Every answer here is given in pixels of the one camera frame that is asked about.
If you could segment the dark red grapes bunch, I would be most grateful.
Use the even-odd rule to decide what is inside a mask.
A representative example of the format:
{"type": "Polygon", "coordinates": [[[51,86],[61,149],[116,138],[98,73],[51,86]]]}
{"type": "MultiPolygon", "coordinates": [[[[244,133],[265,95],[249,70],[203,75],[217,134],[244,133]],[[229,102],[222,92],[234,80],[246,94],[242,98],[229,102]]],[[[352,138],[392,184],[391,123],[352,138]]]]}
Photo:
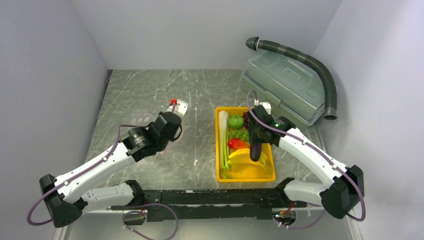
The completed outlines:
{"type": "Polygon", "coordinates": [[[249,128],[249,118],[247,116],[247,113],[244,112],[241,117],[243,119],[243,127],[247,130],[249,128]]]}

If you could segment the celery stalk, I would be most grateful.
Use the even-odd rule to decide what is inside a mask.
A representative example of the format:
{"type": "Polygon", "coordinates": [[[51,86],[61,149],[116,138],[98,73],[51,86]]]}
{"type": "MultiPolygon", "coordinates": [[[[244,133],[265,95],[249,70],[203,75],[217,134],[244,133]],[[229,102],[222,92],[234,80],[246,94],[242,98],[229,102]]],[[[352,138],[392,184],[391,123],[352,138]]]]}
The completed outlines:
{"type": "Polygon", "coordinates": [[[226,171],[230,169],[229,161],[229,147],[228,147],[228,125],[229,115],[226,111],[218,113],[218,138],[219,138],[219,176],[225,177],[226,171]]]}

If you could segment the green grapes bunch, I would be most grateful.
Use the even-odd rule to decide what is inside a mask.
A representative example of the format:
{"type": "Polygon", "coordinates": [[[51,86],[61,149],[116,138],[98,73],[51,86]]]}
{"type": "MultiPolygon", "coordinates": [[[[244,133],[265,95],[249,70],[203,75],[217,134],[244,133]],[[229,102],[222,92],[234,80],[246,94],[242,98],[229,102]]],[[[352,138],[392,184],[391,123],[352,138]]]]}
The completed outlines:
{"type": "Polygon", "coordinates": [[[229,139],[239,139],[244,143],[249,143],[249,132],[246,129],[233,130],[229,133],[229,139]]]}

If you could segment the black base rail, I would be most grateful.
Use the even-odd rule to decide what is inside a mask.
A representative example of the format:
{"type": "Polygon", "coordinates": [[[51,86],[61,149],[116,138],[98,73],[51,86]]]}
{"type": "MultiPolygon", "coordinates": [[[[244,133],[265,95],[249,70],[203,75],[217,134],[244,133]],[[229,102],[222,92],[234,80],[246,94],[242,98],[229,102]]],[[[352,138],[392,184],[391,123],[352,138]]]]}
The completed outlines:
{"type": "Polygon", "coordinates": [[[274,188],[145,190],[144,202],[112,206],[114,211],[144,210],[148,222],[164,220],[256,218],[270,220],[278,211],[306,208],[274,188]]]}

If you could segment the clear lidded storage box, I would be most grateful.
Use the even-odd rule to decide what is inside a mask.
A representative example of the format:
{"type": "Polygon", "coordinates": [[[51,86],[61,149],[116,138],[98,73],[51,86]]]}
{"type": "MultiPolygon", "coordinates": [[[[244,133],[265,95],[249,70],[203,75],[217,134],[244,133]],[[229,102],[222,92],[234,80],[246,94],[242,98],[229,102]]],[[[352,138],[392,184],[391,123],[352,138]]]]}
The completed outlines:
{"type": "Polygon", "coordinates": [[[273,114],[298,128],[313,125],[324,113],[325,92],[318,75],[287,56],[265,51],[252,57],[241,74],[244,90],[254,89],[273,114]]]}

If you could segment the yellow plastic tray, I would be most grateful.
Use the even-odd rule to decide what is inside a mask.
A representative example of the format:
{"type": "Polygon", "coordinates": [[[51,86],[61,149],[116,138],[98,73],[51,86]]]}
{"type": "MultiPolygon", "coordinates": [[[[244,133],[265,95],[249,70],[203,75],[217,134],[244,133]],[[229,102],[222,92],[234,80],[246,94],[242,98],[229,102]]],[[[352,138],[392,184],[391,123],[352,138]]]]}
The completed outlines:
{"type": "MultiPolygon", "coordinates": [[[[215,152],[216,152],[216,179],[220,183],[252,183],[252,182],[273,182],[276,180],[276,171],[274,166],[274,159],[272,153],[272,147],[268,143],[262,144],[262,152],[267,156],[268,161],[272,167],[271,174],[265,174],[264,170],[256,166],[248,166],[247,164],[240,164],[235,166],[229,166],[230,169],[226,171],[225,177],[220,177],[220,153],[219,153],[219,124],[218,124],[218,114],[220,111],[226,111],[228,116],[232,115],[241,115],[243,112],[247,111],[247,107],[230,107],[223,106],[217,107],[215,109],[215,152]]],[[[229,156],[235,149],[229,148],[229,156]]]]}

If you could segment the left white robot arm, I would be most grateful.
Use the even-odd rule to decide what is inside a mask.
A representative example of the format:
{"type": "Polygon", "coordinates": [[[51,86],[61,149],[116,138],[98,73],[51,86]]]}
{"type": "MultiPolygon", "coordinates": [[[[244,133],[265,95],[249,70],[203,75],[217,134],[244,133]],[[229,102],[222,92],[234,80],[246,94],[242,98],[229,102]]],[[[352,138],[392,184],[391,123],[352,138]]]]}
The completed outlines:
{"type": "Polygon", "coordinates": [[[126,133],[117,133],[111,147],[80,167],[60,176],[47,174],[39,180],[49,212],[49,222],[56,228],[75,222],[83,214],[106,207],[127,206],[139,209],[145,194],[136,180],[117,186],[94,188],[103,178],[166,149],[182,134],[184,110],[161,111],[146,126],[126,125],[126,133]]]}

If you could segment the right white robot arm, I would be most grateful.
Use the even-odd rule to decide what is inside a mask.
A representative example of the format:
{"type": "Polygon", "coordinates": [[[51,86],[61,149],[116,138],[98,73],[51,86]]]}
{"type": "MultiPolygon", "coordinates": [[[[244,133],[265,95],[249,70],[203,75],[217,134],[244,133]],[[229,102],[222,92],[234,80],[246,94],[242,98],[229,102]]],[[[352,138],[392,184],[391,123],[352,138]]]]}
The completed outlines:
{"type": "Polygon", "coordinates": [[[276,203],[287,208],[293,202],[321,206],[336,219],[345,216],[362,222],[366,217],[364,173],[335,160],[318,148],[290,122],[273,119],[263,105],[248,108],[250,159],[260,159],[262,144],[270,144],[290,153],[308,167],[320,183],[286,178],[276,186],[276,203]]]}

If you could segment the red pepper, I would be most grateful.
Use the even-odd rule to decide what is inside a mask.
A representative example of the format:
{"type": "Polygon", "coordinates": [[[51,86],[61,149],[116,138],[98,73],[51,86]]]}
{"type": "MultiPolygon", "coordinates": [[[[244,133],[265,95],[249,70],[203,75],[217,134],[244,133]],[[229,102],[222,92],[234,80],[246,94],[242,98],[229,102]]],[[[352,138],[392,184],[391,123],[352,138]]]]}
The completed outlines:
{"type": "Polygon", "coordinates": [[[250,145],[239,138],[232,138],[227,142],[227,146],[233,150],[249,149],[250,145]]]}

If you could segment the yellow banana bunch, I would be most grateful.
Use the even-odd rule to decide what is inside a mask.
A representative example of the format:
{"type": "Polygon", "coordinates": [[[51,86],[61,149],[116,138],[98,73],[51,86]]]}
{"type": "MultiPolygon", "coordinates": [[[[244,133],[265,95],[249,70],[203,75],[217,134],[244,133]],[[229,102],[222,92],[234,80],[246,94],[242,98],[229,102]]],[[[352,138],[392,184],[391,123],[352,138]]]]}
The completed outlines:
{"type": "Polygon", "coordinates": [[[248,148],[241,148],[230,154],[227,165],[231,167],[236,165],[260,167],[264,170],[265,174],[270,175],[272,173],[272,166],[267,155],[261,152],[259,154],[259,159],[257,161],[253,161],[250,157],[250,150],[248,148]]]}

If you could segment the green artichoke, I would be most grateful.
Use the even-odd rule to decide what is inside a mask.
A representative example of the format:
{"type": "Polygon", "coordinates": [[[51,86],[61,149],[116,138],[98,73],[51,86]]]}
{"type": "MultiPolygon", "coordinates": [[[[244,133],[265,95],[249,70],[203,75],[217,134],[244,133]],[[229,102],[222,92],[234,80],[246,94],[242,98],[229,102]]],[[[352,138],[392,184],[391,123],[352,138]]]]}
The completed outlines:
{"type": "Polygon", "coordinates": [[[245,120],[240,115],[232,115],[228,118],[228,125],[233,130],[240,130],[244,127],[245,120]]]}

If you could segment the clear pink zip top bag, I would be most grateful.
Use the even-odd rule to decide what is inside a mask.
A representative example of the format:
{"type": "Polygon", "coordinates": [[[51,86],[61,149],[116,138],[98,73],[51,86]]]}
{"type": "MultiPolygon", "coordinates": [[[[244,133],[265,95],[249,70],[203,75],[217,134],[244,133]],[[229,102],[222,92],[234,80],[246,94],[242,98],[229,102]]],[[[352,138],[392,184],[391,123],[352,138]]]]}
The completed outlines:
{"type": "Polygon", "coordinates": [[[187,102],[172,99],[169,108],[159,112],[156,120],[130,129],[121,139],[127,155],[141,159],[165,151],[170,142],[177,141],[183,134],[182,123],[188,108],[187,102]]]}

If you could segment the purple eggplant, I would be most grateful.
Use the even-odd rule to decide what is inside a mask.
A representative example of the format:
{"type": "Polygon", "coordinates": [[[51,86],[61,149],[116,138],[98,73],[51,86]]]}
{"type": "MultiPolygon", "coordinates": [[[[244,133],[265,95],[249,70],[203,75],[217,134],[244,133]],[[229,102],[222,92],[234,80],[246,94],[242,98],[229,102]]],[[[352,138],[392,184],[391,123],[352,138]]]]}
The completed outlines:
{"type": "Polygon", "coordinates": [[[253,162],[258,162],[262,154],[262,144],[253,142],[249,146],[249,157],[253,162]]]}

